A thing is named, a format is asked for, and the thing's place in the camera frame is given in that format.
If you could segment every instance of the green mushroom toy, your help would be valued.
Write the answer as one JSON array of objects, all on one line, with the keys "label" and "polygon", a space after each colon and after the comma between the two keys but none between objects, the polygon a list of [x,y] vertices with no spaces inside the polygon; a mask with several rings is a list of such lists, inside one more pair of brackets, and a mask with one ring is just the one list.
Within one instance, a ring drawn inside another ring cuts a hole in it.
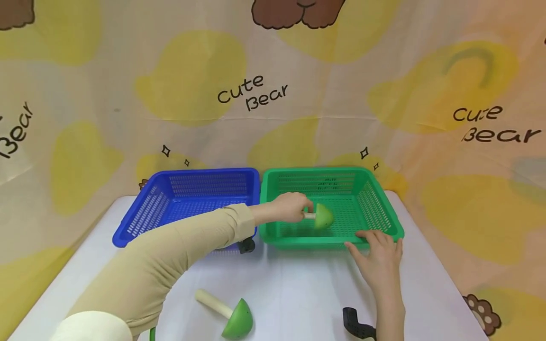
[{"label": "green mushroom toy", "polygon": [[224,339],[240,340],[245,338],[252,330],[254,320],[248,304],[242,298],[233,310],[203,289],[197,290],[195,299],[228,319],[228,323],[222,332]]},{"label": "green mushroom toy", "polygon": [[317,230],[327,229],[334,223],[334,215],[323,204],[317,203],[315,213],[304,212],[305,219],[314,219],[314,228]]}]

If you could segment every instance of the black object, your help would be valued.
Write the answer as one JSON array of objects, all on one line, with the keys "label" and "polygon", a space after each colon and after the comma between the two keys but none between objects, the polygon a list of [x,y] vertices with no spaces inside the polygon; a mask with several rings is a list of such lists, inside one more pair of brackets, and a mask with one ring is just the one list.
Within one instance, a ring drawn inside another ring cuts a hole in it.
[{"label": "black object", "polygon": [[237,247],[239,248],[239,253],[250,253],[254,251],[256,248],[256,243],[254,243],[254,240],[252,240],[252,237],[246,238],[243,241],[240,241],[237,243]]},{"label": "black object", "polygon": [[374,340],[377,340],[376,329],[370,325],[358,323],[357,310],[354,308],[343,308],[343,325],[351,335],[354,335],[359,339],[371,337]]}]

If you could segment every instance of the brown bear print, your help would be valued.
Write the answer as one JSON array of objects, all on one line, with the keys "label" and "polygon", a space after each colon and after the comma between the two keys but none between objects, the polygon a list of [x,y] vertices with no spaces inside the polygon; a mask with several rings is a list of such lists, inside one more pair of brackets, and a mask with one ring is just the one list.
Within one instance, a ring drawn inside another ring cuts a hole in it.
[{"label": "brown bear print", "polygon": [[34,23],[34,0],[0,0],[0,31]]},{"label": "brown bear print", "polygon": [[148,179],[142,179],[142,181],[138,184],[138,187],[140,187],[140,190],[144,188],[144,185],[148,183]]},{"label": "brown bear print", "polygon": [[491,303],[486,300],[479,300],[475,295],[463,296],[466,304],[478,320],[485,335],[491,336],[501,327],[501,318],[493,312]]},{"label": "brown bear print", "polygon": [[254,0],[252,19],[265,29],[290,28],[299,22],[326,28],[336,22],[345,0]]}]

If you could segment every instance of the table surface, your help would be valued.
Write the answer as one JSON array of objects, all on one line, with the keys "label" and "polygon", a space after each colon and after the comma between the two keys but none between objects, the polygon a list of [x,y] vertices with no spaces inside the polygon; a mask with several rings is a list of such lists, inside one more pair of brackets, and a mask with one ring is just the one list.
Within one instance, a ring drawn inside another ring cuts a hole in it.
[{"label": "table surface", "polygon": [[[398,196],[385,191],[404,227],[400,266],[406,341],[487,341],[439,259]],[[117,199],[9,341],[46,340],[85,287],[118,252],[112,235],[135,196]],[[343,327],[342,309],[375,325],[375,302],[344,251],[286,251],[259,237],[250,254],[212,253],[175,284],[164,304],[157,340],[223,340],[225,319],[197,303],[203,288],[234,307],[244,298],[254,316],[247,340],[358,340]],[[148,340],[148,333],[140,338]]]}]

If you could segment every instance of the green cable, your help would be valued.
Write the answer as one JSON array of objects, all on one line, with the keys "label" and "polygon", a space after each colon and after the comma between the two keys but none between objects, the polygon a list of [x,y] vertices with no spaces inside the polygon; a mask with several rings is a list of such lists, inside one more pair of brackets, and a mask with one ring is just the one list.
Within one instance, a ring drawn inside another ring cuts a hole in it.
[{"label": "green cable", "polygon": [[150,329],[150,341],[156,341],[156,328]]}]

